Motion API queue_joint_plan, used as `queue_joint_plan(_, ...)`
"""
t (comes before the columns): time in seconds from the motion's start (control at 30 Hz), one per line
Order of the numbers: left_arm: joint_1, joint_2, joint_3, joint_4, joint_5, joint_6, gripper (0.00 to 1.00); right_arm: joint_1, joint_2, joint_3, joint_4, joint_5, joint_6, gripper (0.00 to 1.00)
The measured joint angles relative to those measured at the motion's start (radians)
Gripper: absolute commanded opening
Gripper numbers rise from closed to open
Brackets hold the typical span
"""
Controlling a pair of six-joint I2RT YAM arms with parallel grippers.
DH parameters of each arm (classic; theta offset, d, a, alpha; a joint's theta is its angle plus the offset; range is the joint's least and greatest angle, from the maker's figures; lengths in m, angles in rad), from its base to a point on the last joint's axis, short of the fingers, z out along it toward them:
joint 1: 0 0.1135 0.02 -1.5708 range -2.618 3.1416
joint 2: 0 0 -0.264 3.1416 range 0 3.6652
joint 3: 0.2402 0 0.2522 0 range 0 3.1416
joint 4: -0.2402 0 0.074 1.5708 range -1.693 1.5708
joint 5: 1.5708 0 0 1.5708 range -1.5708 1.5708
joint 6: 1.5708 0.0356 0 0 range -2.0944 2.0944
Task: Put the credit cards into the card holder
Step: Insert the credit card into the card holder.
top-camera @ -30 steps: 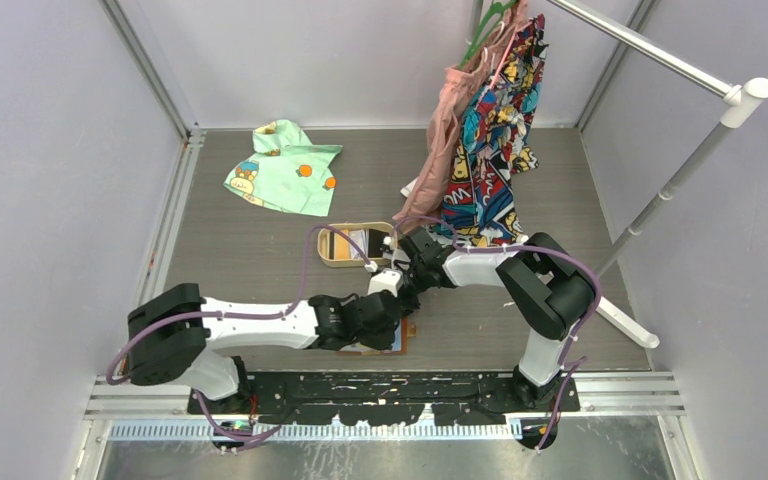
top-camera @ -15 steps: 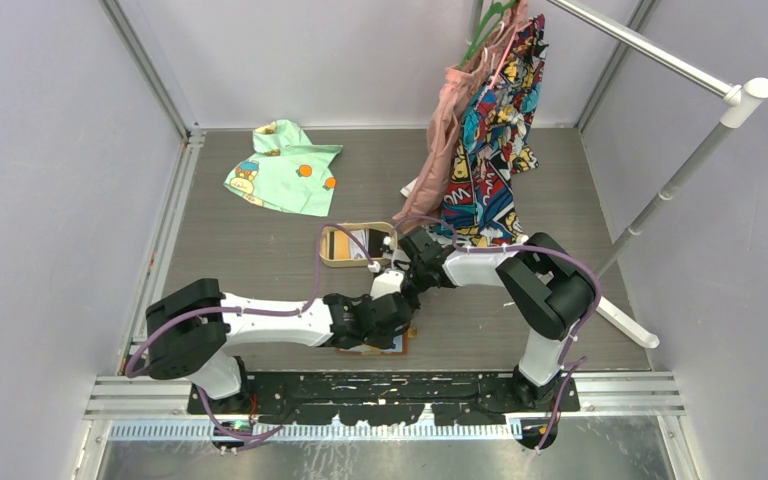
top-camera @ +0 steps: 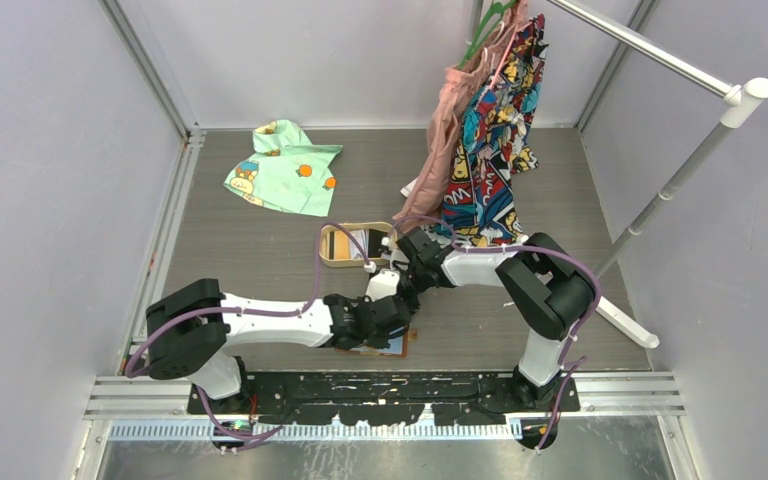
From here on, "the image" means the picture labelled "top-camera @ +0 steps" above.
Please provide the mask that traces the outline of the beige oval card tray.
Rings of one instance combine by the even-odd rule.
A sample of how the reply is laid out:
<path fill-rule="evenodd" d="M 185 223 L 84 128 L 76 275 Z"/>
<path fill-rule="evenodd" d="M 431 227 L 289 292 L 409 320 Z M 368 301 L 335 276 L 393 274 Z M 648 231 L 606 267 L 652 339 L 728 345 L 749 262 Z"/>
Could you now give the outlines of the beige oval card tray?
<path fill-rule="evenodd" d="M 387 222 L 327 222 L 320 230 L 317 253 L 330 268 L 365 268 L 389 263 L 392 225 Z"/>

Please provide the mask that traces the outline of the white VIP card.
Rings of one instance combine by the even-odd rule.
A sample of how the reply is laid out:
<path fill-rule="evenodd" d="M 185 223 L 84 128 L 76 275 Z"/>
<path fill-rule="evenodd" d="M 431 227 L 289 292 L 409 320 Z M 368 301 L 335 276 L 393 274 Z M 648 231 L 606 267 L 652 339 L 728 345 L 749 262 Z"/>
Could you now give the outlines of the white VIP card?
<path fill-rule="evenodd" d="M 361 245 L 362 251 L 365 254 L 368 254 L 369 253 L 369 231 L 366 229 L 357 230 L 353 232 L 353 235 Z"/>

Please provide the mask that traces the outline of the brown leather card holder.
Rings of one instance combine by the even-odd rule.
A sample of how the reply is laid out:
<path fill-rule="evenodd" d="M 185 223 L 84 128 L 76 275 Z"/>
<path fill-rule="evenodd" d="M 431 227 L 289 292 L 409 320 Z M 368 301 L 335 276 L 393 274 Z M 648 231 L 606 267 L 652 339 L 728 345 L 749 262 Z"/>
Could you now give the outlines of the brown leather card holder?
<path fill-rule="evenodd" d="M 389 345 L 383 349 L 376 349 L 369 346 L 359 346 L 351 350 L 343 350 L 343 353 L 350 353 L 363 356 L 381 356 L 404 358 L 408 355 L 409 344 L 416 340 L 418 336 L 416 328 L 405 330 L 400 336 L 391 339 Z"/>

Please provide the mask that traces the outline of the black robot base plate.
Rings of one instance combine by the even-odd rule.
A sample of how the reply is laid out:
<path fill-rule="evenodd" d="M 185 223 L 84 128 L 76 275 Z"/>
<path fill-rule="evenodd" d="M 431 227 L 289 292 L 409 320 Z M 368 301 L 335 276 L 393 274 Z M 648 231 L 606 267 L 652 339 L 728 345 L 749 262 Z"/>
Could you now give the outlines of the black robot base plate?
<path fill-rule="evenodd" d="M 191 392 L 188 413 L 205 407 L 269 425 L 413 425 L 430 411 L 436 426 L 501 424 L 508 414 L 577 412 L 574 382 L 529 400 L 523 380 L 500 371 L 251 372 L 240 393 L 202 402 Z"/>

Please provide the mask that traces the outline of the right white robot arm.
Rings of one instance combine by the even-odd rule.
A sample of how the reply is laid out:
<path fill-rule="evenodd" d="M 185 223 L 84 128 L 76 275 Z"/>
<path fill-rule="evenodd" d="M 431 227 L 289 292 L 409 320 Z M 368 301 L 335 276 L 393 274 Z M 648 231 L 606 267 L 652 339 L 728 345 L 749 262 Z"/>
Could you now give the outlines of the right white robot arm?
<path fill-rule="evenodd" d="M 492 286 L 505 289 L 529 328 L 513 370 L 511 396 L 537 411 L 560 390 L 562 360 L 577 322 L 599 301 L 599 289 L 582 267 L 547 234 L 516 245 L 469 249 L 443 245 L 420 228 L 396 241 L 406 268 L 400 292 L 416 308 L 430 288 Z"/>

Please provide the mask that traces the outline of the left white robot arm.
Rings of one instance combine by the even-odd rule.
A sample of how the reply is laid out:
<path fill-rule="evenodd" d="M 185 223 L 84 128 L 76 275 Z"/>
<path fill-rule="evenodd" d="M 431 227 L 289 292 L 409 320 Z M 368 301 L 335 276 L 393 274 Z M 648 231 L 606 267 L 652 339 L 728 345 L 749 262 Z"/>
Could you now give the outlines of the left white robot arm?
<path fill-rule="evenodd" d="M 260 301 L 224 293 L 218 280 L 197 280 L 150 305 L 148 337 L 137 353 L 147 364 L 130 374 L 154 380 L 185 378 L 229 413 L 252 397 L 239 358 L 228 348 L 246 344 L 297 344 L 310 348 L 383 349 L 411 322 L 397 295 L 352 299 L 339 294 L 311 303 Z"/>

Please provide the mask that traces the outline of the gold credit card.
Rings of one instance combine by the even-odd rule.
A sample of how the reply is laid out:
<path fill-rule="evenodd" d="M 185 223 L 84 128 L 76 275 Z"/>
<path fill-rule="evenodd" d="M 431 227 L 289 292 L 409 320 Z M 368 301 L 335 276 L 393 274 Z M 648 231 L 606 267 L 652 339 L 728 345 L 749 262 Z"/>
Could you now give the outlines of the gold credit card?
<path fill-rule="evenodd" d="M 358 240 L 350 230 L 345 233 L 341 230 L 334 230 L 328 233 L 329 241 L 326 253 L 329 259 L 335 261 L 363 260 L 364 252 Z"/>

